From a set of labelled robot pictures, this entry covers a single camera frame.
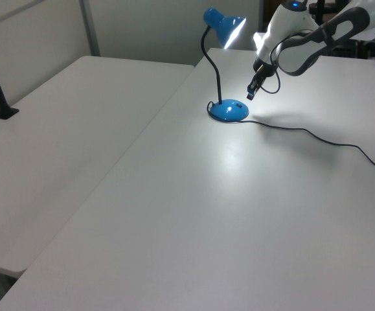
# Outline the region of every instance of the robot end effector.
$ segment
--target robot end effector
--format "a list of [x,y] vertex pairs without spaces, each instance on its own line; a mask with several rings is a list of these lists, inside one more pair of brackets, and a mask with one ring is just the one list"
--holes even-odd
[[258,47],[247,87],[252,100],[277,67],[291,76],[303,74],[318,57],[364,30],[375,27],[375,0],[352,0],[336,17],[318,26],[308,13],[306,1],[288,0],[272,17]]
[[247,87],[247,99],[253,100],[256,93],[264,84],[267,77],[273,76],[277,67],[268,63],[264,63],[260,58],[257,58],[253,64],[253,69],[256,75],[253,77],[251,83]]

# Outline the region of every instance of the lamp base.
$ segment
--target lamp base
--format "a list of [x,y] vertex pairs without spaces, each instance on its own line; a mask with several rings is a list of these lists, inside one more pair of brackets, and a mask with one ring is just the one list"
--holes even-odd
[[238,122],[249,114],[249,108],[239,100],[224,99],[222,103],[213,104],[210,116],[220,122]]
[[5,110],[4,112],[0,112],[0,119],[7,120],[11,117],[13,117],[16,113],[18,113],[19,110],[16,108],[9,108]]

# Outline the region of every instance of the blue lamp base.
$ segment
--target blue lamp base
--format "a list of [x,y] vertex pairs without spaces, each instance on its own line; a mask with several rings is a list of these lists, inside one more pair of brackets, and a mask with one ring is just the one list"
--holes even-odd
[[248,114],[249,108],[235,99],[224,99],[221,104],[213,104],[210,108],[210,116],[220,122],[238,122]]

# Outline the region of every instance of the power cord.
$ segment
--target power cord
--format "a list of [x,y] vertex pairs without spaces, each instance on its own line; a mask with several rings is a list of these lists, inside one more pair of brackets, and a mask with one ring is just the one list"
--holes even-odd
[[[214,105],[214,103],[209,102],[207,104],[207,107],[206,107],[207,114],[209,115],[209,117],[212,120],[214,120],[214,118],[212,118],[212,113],[210,112],[210,105]],[[312,137],[318,139],[319,141],[322,141],[323,143],[326,143],[326,144],[330,144],[332,146],[357,148],[371,162],[371,164],[373,164],[375,166],[375,162],[359,146],[357,146],[355,144],[339,144],[339,143],[333,143],[332,141],[327,141],[326,139],[323,139],[323,138],[320,138],[320,137],[316,136],[316,134],[312,133],[311,131],[307,130],[306,128],[286,128],[286,127],[283,127],[283,126],[274,126],[274,125],[262,123],[262,122],[259,122],[259,121],[254,121],[254,120],[244,120],[244,121],[238,121],[238,122],[223,122],[223,123],[254,123],[254,124],[259,124],[259,125],[265,126],[267,128],[273,128],[273,129],[276,129],[276,130],[304,131],[304,132],[310,134]]]

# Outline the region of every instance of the blue desk lamp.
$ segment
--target blue desk lamp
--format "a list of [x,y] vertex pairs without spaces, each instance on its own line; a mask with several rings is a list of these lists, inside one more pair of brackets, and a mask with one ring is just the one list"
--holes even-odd
[[246,22],[243,17],[225,17],[215,8],[210,8],[203,16],[206,28],[203,37],[201,38],[201,50],[207,60],[212,64],[216,72],[216,80],[218,84],[218,99],[219,102],[213,104],[210,108],[210,116],[221,122],[236,122],[243,120],[249,114],[249,108],[242,102],[235,99],[222,100],[222,91],[220,87],[220,74],[216,64],[211,60],[205,50],[205,37],[210,29],[214,29],[218,35],[219,42],[224,49],[227,49],[230,44],[236,39]]

